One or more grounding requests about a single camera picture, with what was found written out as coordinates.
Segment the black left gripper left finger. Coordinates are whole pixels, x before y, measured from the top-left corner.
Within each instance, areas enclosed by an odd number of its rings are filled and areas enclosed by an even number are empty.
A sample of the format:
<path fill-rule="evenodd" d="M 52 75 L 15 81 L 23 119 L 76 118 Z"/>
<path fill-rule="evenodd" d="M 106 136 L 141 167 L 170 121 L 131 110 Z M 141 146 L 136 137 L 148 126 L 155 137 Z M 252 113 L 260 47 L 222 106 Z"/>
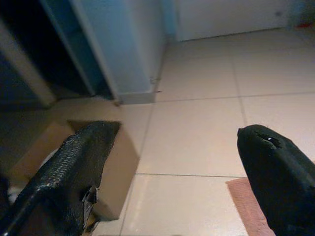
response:
<path fill-rule="evenodd" d="M 2 236 L 16 236 L 38 205 L 43 205 L 59 236 L 80 236 L 97 197 L 103 167 L 121 123 L 93 121 L 67 137 L 38 170 L 0 220 Z"/>

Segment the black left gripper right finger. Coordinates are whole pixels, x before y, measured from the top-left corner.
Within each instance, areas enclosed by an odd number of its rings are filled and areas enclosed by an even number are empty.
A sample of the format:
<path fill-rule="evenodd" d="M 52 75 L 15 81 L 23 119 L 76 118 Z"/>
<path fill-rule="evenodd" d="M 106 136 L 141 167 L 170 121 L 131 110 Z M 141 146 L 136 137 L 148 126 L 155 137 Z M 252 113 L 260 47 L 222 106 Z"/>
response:
<path fill-rule="evenodd" d="M 315 165 L 289 138 L 259 124 L 239 128 L 251 189 L 277 236 L 315 234 Z"/>

